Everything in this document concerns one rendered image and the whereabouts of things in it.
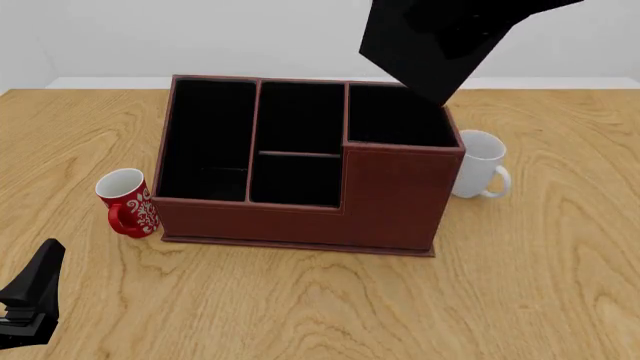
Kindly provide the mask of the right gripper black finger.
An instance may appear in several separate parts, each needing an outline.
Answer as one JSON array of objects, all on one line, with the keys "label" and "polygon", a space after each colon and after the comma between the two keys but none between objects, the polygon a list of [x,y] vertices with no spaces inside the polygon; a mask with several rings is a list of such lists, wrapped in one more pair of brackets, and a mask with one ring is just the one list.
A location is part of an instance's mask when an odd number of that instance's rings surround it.
[{"label": "right gripper black finger", "polygon": [[411,29],[434,36],[446,59],[468,56],[506,29],[502,0],[415,0],[404,13]]}]

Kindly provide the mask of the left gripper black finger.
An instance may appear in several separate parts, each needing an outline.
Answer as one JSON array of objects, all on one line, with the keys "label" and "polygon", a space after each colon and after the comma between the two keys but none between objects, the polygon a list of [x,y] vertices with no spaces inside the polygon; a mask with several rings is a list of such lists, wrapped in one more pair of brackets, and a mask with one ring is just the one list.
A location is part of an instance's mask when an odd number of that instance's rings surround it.
[{"label": "left gripper black finger", "polygon": [[0,290],[6,311],[28,311],[59,317],[58,285],[65,247],[47,239],[24,269]]}]

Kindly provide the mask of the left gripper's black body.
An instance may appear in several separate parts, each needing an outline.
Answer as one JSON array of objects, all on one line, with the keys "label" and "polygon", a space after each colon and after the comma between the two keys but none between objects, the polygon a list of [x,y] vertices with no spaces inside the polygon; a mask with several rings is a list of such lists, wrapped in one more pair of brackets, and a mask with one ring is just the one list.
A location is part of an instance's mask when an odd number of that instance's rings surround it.
[{"label": "left gripper's black body", "polygon": [[0,317],[0,344],[48,344],[58,325],[58,300],[44,300],[37,305],[6,305]]}]

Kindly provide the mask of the black book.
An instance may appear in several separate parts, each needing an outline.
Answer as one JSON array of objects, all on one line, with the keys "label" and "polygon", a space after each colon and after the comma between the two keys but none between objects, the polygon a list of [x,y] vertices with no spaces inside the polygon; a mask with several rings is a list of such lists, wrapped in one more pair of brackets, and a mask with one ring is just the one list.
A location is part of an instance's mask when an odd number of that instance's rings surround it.
[{"label": "black book", "polygon": [[468,56],[446,59],[433,35],[411,29],[415,0],[372,0],[359,53],[431,104],[444,105],[510,29],[534,14],[583,0],[502,0],[506,29]]}]

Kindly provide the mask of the red-brown desk caddy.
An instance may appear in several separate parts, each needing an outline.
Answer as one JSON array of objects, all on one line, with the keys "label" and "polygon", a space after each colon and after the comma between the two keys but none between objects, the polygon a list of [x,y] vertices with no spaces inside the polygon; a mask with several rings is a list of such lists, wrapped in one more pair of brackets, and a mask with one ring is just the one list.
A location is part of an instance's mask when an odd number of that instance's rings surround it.
[{"label": "red-brown desk caddy", "polygon": [[429,257],[464,154],[399,84],[177,75],[152,200],[166,242]]}]

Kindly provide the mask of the red mug with white pattern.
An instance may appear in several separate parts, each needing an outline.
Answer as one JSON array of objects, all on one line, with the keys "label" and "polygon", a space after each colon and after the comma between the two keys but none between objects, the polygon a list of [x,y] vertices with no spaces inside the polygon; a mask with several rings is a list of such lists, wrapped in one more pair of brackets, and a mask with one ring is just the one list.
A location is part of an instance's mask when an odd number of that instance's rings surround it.
[{"label": "red mug with white pattern", "polygon": [[161,224],[144,174],[138,169],[123,168],[106,174],[97,182],[95,193],[107,206],[108,223],[116,233],[141,239]]}]

